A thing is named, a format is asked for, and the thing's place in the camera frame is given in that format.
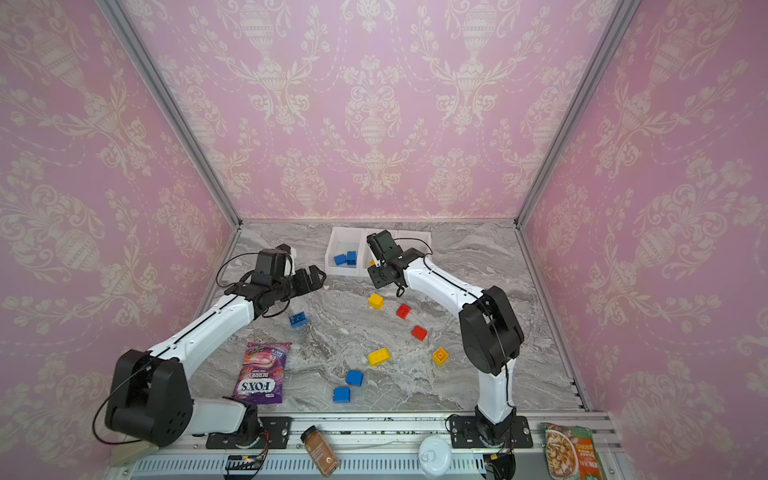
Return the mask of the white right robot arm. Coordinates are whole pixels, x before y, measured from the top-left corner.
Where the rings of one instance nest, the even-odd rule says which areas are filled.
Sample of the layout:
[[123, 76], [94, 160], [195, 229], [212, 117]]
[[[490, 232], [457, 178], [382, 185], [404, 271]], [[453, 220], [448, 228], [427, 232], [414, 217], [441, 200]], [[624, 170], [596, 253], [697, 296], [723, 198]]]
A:
[[513, 371], [524, 342], [507, 294], [498, 286], [482, 289], [462, 281], [415, 248], [395, 246], [385, 253], [375, 247], [372, 252], [375, 264], [368, 273], [375, 287], [416, 290], [458, 319], [464, 353], [478, 370], [478, 433], [489, 445], [505, 443], [517, 416]]

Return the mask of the yellow square lego brick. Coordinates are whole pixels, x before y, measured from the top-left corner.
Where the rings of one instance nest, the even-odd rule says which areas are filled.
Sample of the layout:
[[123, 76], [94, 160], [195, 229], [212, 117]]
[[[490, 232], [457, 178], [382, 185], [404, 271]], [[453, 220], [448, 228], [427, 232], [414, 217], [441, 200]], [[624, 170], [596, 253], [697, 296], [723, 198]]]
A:
[[368, 298], [368, 304], [372, 308], [380, 310], [384, 305], [384, 298], [378, 294], [371, 294]]

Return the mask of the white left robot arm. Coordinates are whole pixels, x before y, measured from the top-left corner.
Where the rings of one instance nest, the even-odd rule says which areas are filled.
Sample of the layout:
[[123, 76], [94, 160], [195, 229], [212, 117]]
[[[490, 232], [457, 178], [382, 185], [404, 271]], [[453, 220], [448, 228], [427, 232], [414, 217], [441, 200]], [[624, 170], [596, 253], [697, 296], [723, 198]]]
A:
[[272, 305], [317, 291], [326, 278], [316, 266], [269, 286], [243, 276], [178, 333], [146, 351], [122, 354], [95, 416], [107, 429], [126, 435], [128, 443], [167, 447], [185, 435], [220, 434], [239, 448], [255, 445], [263, 431], [257, 407], [234, 398], [195, 399], [188, 381], [226, 340]]

